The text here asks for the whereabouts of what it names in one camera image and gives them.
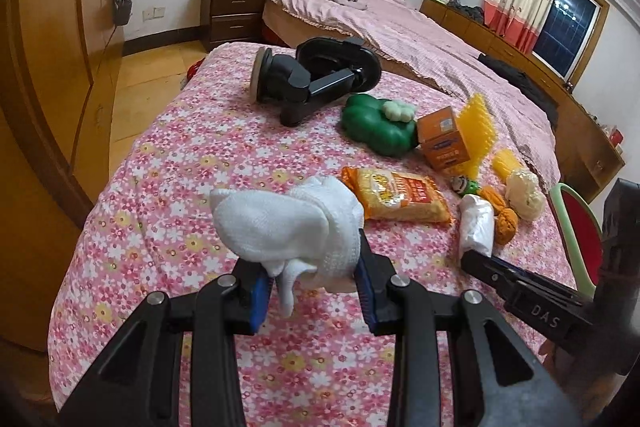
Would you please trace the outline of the yellow foam net sleeve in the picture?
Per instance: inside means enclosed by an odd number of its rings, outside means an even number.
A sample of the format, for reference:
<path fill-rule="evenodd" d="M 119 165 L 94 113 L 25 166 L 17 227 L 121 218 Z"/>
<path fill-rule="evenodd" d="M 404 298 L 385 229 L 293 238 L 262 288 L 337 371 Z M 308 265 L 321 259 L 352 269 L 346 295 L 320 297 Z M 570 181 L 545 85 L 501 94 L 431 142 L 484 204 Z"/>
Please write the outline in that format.
<path fill-rule="evenodd" d="M 458 114 L 456 123 L 470 159 L 451 167 L 449 173 L 451 176 L 466 176 L 477 180 L 480 165 L 498 139 L 483 95 L 475 93 L 471 96 Z"/>

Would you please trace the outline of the dark window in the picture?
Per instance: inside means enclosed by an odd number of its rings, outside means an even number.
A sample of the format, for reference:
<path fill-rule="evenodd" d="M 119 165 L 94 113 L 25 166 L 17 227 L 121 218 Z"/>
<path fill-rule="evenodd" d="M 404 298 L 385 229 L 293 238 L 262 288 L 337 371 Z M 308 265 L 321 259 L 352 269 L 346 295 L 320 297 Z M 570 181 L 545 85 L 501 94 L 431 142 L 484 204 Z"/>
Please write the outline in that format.
<path fill-rule="evenodd" d="M 572 92 L 602 35 L 610 4 L 606 0 L 552 0 L 532 57 Z"/>

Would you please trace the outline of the dark wooden nightstand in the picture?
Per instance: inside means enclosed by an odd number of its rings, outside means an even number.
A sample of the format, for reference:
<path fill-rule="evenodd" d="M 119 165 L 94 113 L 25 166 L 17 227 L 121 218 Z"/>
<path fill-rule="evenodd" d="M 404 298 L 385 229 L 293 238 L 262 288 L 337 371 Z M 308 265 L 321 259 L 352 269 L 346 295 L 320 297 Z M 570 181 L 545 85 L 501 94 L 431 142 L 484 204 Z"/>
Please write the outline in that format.
<path fill-rule="evenodd" d="M 262 40 L 266 0 L 201 0 L 201 43 L 207 51 L 227 42 Z"/>

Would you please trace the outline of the black suction cup mount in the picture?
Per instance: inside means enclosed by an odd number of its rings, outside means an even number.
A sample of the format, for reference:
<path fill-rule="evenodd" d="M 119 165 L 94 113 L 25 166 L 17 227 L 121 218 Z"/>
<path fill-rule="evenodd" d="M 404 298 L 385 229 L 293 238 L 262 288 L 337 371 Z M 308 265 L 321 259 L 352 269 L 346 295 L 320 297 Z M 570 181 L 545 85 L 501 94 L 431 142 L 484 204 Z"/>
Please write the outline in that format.
<path fill-rule="evenodd" d="M 381 76 L 380 59 L 357 38 L 314 37 L 294 55 L 262 46 L 250 76 L 250 101 L 278 103 L 280 123 L 296 127 L 345 95 L 373 89 Z"/>

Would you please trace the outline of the yellow foam net pad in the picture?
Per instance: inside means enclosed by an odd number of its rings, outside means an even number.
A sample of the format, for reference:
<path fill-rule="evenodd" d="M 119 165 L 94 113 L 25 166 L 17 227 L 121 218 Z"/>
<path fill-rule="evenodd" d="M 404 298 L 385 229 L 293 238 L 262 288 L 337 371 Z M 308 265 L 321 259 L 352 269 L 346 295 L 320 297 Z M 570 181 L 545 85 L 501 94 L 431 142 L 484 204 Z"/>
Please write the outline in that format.
<path fill-rule="evenodd" d="M 512 150 L 508 150 L 507 148 L 503 148 L 502 150 L 497 150 L 494 157 L 491 161 L 492 170 L 495 171 L 496 176 L 501 180 L 503 184 L 506 184 L 509 176 L 511 176 L 514 171 L 520 171 L 525 168 L 525 165 L 518 160 L 518 158 L 514 155 Z"/>

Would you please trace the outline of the orange cloth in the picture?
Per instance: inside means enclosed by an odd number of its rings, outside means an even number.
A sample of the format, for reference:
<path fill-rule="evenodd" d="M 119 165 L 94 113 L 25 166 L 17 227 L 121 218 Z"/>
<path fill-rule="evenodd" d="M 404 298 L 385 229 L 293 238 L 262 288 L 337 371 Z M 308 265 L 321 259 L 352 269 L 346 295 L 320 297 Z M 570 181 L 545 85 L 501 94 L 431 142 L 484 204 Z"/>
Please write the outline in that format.
<path fill-rule="evenodd" d="M 495 243 L 509 244 L 518 231 L 518 215 L 492 186 L 483 186 L 478 195 L 489 202 L 495 213 Z"/>

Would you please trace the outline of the orange snack bag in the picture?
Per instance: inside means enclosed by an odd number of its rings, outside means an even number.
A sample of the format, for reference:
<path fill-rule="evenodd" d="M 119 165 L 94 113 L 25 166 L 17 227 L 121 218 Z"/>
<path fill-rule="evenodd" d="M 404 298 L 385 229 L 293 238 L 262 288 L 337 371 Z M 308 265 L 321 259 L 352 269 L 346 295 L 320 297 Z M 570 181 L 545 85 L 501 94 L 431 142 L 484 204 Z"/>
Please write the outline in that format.
<path fill-rule="evenodd" d="M 424 225 L 451 221 L 446 199 L 429 176 L 380 168 L 343 167 L 340 179 L 359 200 L 366 220 Z"/>

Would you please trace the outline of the red bin with green rim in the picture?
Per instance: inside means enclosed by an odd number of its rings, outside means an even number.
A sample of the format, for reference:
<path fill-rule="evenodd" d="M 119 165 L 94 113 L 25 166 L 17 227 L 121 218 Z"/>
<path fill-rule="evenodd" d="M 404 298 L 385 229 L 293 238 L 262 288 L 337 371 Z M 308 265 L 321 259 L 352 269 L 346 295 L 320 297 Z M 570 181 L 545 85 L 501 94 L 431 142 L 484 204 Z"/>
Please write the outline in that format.
<path fill-rule="evenodd" d="M 577 290 L 592 298 L 603 260 L 600 225 L 585 199 L 567 184 L 552 187 L 549 199 Z"/>

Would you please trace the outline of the wooden wardrobe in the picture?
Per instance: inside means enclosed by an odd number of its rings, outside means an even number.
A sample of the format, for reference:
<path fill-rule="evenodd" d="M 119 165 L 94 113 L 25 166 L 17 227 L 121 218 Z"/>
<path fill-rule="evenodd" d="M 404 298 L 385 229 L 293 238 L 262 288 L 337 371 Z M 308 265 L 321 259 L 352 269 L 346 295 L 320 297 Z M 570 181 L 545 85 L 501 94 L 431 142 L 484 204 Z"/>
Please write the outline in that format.
<path fill-rule="evenodd" d="M 42 352 L 108 179 L 118 0 L 1 0 L 1 336 Z"/>

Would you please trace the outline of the bed with pink blanket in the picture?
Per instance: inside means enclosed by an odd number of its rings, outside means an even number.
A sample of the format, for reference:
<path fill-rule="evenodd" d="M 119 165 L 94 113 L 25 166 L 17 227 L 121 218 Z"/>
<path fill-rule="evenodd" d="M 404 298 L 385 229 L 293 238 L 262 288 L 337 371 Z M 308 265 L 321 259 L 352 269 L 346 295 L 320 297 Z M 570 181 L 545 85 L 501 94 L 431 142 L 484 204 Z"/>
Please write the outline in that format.
<path fill-rule="evenodd" d="M 359 0 L 363 10 L 331 0 L 267 0 L 264 22 L 295 48 L 314 36 L 356 37 L 381 57 L 389 72 L 427 84 L 465 103 L 484 96 L 506 136 L 544 190 L 561 179 L 548 116 L 508 80 L 480 62 L 480 51 L 404 0 Z"/>

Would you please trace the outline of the orange cardboard box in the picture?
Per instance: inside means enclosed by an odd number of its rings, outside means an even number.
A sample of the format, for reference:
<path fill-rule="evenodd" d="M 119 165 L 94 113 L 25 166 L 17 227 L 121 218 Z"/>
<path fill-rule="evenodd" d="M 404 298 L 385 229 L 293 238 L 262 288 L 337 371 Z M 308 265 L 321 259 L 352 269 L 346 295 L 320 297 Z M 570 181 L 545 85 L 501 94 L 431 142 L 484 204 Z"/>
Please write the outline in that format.
<path fill-rule="evenodd" d="M 451 106 L 416 121 L 420 150 L 430 166 L 442 171 L 470 159 Z"/>

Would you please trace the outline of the long low wooden cabinet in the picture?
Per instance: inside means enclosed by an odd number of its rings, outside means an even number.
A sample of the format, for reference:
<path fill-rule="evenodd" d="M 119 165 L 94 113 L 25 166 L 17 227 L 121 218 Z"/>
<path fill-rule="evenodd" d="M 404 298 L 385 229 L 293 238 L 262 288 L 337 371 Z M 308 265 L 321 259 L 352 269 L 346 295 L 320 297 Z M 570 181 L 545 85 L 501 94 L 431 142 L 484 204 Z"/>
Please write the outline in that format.
<path fill-rule="evenodd" d="M 536 58 L 506 43 L 492 30 L 437 0 L 423 0 L 420 11 L 473 48 L 524 72 L 558 111 L 556 157 L 561 180 L 586 202 L 593 202 L 625 165 L 608 136 L 588 112 Z"/>

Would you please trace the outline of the black clothing on bed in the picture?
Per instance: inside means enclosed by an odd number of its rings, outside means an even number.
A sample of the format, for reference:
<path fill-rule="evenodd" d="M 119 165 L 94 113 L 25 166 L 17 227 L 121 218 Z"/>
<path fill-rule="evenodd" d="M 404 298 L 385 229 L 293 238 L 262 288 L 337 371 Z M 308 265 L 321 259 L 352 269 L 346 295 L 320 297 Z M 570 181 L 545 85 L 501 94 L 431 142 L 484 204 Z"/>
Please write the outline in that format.
<path fill-rule="evenodd" d="M 546 114 L 552 130 L 558 127 L 558 106 L 554 104 L 551 96 L 544 92 L 541 87 L 538 87 L 536 83 L 534 83 L 534 80 L 528 77 L 525 72 L 484 53 L 481 53 L 477 57 L 477 61 L 506 80 L 511 86 L 518 88 L 518 90 L 522 92 L 522 95 L 525 95 L 529 101 L 537 105 Z"/>

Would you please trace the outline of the white sock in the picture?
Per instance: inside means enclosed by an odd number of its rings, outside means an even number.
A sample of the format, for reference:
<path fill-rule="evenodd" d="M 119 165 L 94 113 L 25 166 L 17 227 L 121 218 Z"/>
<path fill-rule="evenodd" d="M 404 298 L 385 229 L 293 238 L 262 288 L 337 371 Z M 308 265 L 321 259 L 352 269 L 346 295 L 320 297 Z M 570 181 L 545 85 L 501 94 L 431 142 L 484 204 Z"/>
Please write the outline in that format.
<path fill-rule="evenodd" d="M 280 312 L 293 314 L 294 285 L 356 291 L 364 211 L 335 176 L 311 176 L 284 194 L 218 188 L 209 193 L 214 227 L 239 258 L 276 280 Z"/>

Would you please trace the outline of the small green cartoon wrapper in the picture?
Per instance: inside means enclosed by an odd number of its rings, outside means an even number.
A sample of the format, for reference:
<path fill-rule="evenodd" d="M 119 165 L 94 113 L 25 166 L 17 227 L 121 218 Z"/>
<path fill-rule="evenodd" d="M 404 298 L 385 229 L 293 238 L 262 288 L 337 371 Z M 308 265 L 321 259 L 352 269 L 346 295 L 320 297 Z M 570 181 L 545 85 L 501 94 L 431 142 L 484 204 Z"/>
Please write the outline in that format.
<path fill-rule="evenodd" d="M 449 180 L 451 190 L 460 197 L 464 195 L 477 195 L 480 191 L 480 184 L 469 179 L 467 176 L 452 176 Z"/>

